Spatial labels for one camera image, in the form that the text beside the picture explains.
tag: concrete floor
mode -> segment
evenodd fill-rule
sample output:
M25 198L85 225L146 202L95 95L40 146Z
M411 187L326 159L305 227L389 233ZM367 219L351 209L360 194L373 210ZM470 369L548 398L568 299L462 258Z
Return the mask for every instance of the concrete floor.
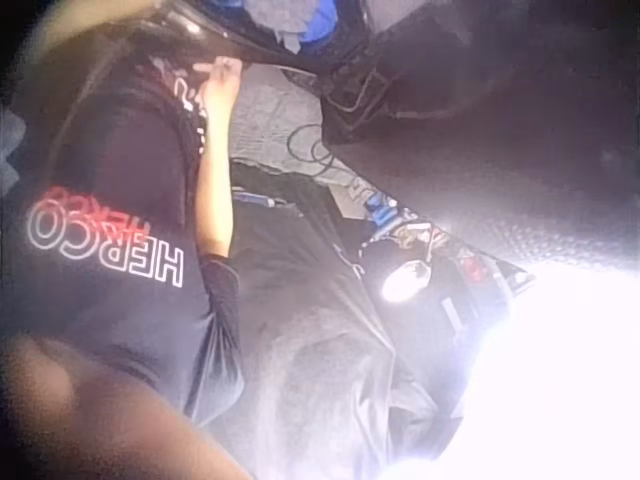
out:
M303 163L287 151L289 135L301 125L305 128L292 139L292 149L311 159L311 147L321 137L320 101L309 92L290 83L275 67L252 65L244 72L242 87L231 126L231 156L249 164L262 164L283 172L314 175L322 165ZM326 152L316 147L316 155ZM317 177L321 183L349 185L354 174L336 160L334 166Z

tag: black t-shirt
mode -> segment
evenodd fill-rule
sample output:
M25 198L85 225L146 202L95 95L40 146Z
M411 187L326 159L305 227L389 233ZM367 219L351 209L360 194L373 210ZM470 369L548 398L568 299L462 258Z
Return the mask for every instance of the black t-shirt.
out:
M196 132L173 98L125 73L84 101L50 182L11 222L3 323L144 381L202 424L243 386L238 278L196 250Z

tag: printed logo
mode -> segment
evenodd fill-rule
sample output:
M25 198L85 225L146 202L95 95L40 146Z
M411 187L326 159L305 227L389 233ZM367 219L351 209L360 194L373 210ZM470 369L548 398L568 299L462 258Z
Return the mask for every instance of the printed logo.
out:
M140 219L100 205L94 197L52 187L30 210L27 236L40 250L71 260L97 255L101 265L182 288L184 252L149 235Z

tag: wire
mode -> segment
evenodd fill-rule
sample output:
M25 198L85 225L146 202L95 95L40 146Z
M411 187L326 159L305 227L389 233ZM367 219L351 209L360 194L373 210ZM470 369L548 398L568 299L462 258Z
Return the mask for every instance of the wire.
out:
M292 158L294 158L295 160L301 163L318 164L322 166L322 169L320 171L318 171L317 173L314 173L313 175L310 175L311 178L320 177L321 175L324 175L330 170L335 170L338 172L343 172L351 175L352 178L349 184L351 185L355 181L355 178L357 177L357 175L355 175L351 170L347 170L346 168L335 166L334 163L336 161L336 157L331 152L329 152L328 149L327 149L327 153L323 155L318 155L316 153L316 149L318 148L319 145L322 145L323 148L326 149L326 147L324 147L322 143L321 138L317 139L315 142L311 144L311 148L309 149L309 157L307 158L301 157L293 150L293 140L296 138L297 135L299 135L301 132L309 128L321 128L321 127L322 125L318 123L306 123L306 124L300 125L299 127L296 127L287 137L287 152L289 153L289 155L291 155Z

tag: bright light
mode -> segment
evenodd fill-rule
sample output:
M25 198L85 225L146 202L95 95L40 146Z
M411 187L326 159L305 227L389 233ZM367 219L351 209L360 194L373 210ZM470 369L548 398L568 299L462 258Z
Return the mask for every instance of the bright light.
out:
M439 480L437 466L429 460L408 459L387 468L378 480Z
M422 260L406 262L387 277L382 297L392 303L410 299L429 284L431 268Z
M485 341L438 464L450 480L640 478L638 279L534 273L514 318Z
M187 23L187 30L189 30L189 33L198 35L202 29L200 28L199 25L196 25L195 23Z

